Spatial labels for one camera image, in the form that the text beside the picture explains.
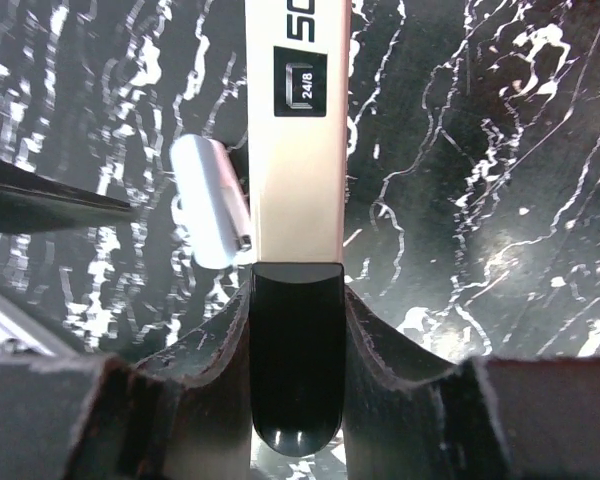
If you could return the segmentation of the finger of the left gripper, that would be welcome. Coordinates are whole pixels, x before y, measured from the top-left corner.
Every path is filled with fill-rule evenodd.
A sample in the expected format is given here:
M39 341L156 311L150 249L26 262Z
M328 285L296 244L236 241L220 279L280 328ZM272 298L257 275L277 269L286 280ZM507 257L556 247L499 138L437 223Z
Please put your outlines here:
M31 234L135 220L124 201L70 187L0 159L0 233Z

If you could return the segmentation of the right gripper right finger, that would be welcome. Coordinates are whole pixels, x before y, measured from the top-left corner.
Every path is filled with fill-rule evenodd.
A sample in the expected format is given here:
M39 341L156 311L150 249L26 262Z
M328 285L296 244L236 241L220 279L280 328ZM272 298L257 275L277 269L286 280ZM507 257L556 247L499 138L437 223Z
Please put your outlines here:
M350 478L600 479L600 357L453 364L345 304Z

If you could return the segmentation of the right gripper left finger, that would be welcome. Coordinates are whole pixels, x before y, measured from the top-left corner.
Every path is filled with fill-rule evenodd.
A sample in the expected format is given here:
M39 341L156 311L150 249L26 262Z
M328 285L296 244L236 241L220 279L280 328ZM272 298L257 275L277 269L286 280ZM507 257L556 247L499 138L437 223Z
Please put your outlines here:
M0 479L245 479L248 294L129 364L0 355Z

